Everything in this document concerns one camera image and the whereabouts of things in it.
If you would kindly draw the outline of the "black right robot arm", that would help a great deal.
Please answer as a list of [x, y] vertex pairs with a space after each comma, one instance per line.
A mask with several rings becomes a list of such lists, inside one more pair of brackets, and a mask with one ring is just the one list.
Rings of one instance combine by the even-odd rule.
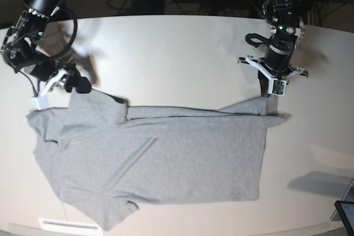
[[[22, 11], [16, 25], [11, 26], [1, 46], [4, 62], [15, 73], [29, 74], [39, 82], [54, 82], [66, 92], [90, 93], [90, 81], [81, 76], [75, 63], [67, 62], [69, 53], [78, 30], [75, 12], [66, 6], [65, 0], [23, 0], [25, 10]], [[63, 49], [54, 55], [45, 55], [38, 51], [48, 24], [65, 16], [72, 20], [73, 30], [69, 41]]]

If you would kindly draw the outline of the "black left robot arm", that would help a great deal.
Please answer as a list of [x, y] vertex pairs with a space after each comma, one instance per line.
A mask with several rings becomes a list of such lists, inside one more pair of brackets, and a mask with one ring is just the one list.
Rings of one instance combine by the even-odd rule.
[[268, 23], [270, 37], [247, 34], [246, 43], [254, 48], [264, 47], [265, 54], [257, 59], [247, 55], [240, 61], [257, 69], [261, 96], [283, 96], [292, 77], [308, 76], [303, 67], [293, 67], [290, 63], [304, 35], [303, 18], [297, 15], [293, 0], [251, 0], [251, 3]]

